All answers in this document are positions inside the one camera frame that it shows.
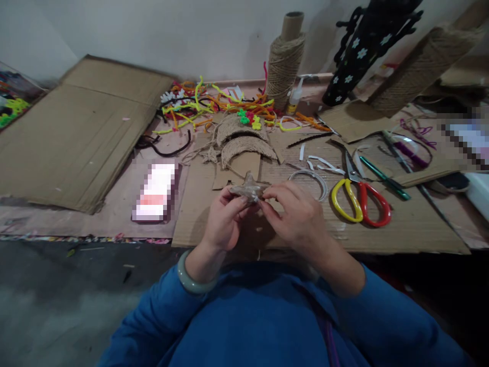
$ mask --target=red scissors handle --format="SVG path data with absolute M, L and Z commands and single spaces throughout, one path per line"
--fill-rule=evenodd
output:
M 362 207 L 363 213 L 363 221 L 372 227 L 384 227 L 388 225 L 391 221 L 391 206 L 387 202 L 387 200 L 371 185 L 365 182 L 359 182 L 358 186 L 360 187 L 360 206 Z M 376 197 L 379 203 L 382 206 L 382 218 L 378 222 L 372 222 L 368 217 L 367 212 L 367 189 Z

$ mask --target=green pen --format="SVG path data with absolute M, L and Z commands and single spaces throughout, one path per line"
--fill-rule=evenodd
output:
M 377 176 L 379 176 L 388 186 L 390 186 L 401 198 L 404 200 L 409 200 L 411 199 L 411 196 L 409 196 L 406 191 L 402 189 L 402 186 L 398 184 L 395 180 L 387 177 L 382 171 L 380 171 L 376 166 L 372 164 L 368 159 L 366 159 L 364 156 L 360 157 L 360 160 L 365 163 L 365 165 L 370 168 L 373 173 L 375 173 Z

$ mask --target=glue bottle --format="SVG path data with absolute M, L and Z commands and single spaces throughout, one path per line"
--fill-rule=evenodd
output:
M 292 96 L 289 99 L 287 109 L 285 110 L 285 113 L 289 116 L 295 114 L 295 110 L 297 109 L 297 105 L 299 104 L 299 100 L 301 99 L 303 80 L 304 78 L 302 77 L 298 87 L 294 89 L 294 92 L 292 93 Z

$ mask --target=hand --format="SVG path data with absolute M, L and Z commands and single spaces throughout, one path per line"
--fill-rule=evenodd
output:
M 274 198 L 285 210 L 279 215 L 269 203 L 260 202 L 263 214 L 275 232 L 304 257 L 318 255 L 319 247 L 325 245 L 329 237 L 321 204 L 291 181 L 272 185 L 265 190 L 263 198 Z
M 321 204 L 312 195 L 285 181 L 265 190 L 264 199 L 277 200 L 284 208 L 281 216 L 266 201 L 260 201 L 263 214 L 275 232 L 323 276 L 341 297 L 354 297 L 365 286 L 365 271 L 327 233 Z
M 210 206 L 207 226 L 202 242 L 220 250 L 230 251 L 236 246 L 242 220 L 256 213 L 260 207 L 250 206 L 246 197 L 236 197 L 226 186 Z
M 201 243 L 185 260 L 185 269 L 191 279 L 208 283 L 219 273 L 226 253 L 236 246 L 241 221 L 260 207 L 250 206 L 247 198 L 236 197 L 226 186 L 210 205 L 207 226 Z

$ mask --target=person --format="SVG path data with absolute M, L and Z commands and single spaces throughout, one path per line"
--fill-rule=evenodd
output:
M 466 366 L 460 346 L 409 297 L 356 261 L 324 228 L 322 207 L 287 181 L 249 206 L 224 188 L 200 244 L 142 296 L 100 366 Z M 240 222 L 259 209 L 319 274 L 280 263 L 220 274 Z

